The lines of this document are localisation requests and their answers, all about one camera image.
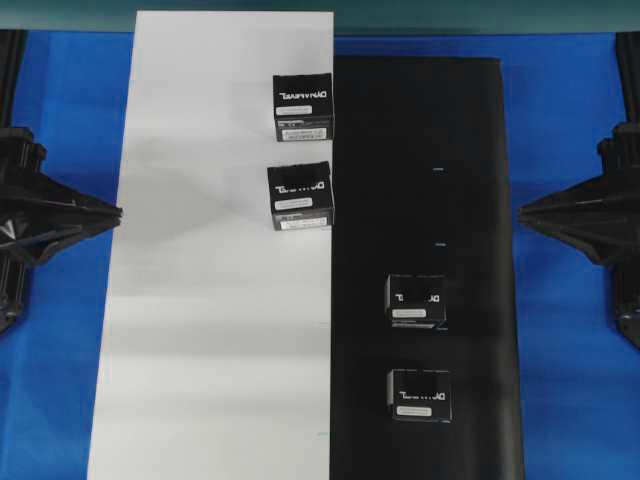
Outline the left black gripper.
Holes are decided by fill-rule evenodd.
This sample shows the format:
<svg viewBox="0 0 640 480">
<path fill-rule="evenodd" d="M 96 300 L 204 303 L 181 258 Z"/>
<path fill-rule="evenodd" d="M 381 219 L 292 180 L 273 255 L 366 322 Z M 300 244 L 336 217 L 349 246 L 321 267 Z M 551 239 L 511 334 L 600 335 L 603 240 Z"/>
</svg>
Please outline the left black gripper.
<svg viewBox="0 0 640 480">
<path fill-rule="evenodd" d="M 41 172 L 47 150 L 27 128 L 1 130 L 1 250 L 43 265 L 71 246 L 118 227 L 119 219 L 75 225 L 68 214 L 122 216 L 122 209 Z"/>
</svg>

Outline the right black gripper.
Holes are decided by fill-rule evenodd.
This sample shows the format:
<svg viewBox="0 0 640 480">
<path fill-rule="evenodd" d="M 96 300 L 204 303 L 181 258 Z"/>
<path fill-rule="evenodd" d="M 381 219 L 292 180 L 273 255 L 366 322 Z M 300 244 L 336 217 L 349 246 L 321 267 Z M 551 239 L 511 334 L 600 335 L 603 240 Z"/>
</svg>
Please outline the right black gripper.
<svg viewBox="0 0 640 480">
<path fill-rule="evenodd" d="M 620 123 L 601 140 L 602 174 L 549 193 L 518 209 L 517 216 L 574 208 L 577 233 L 533 219 L 518 222 L 583 253 L 596 265 L 612 265 L 639 253 L 639 125 Z"/>
</svg>

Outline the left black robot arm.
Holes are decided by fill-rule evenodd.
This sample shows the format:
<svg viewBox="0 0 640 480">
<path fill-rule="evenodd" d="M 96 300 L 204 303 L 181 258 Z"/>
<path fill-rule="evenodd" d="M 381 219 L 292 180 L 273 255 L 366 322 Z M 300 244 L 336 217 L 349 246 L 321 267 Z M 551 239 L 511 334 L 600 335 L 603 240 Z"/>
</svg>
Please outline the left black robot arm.
<svg viewBox="0 0 640 480">
<path fill-rule="evenodd" d="M 1 31 L 1 330 L 26 308 L 29 271 L 120 225 L 123 210 L 41 171 L 47 149 L 11 114 L 27 33 Z"/>
</svg>

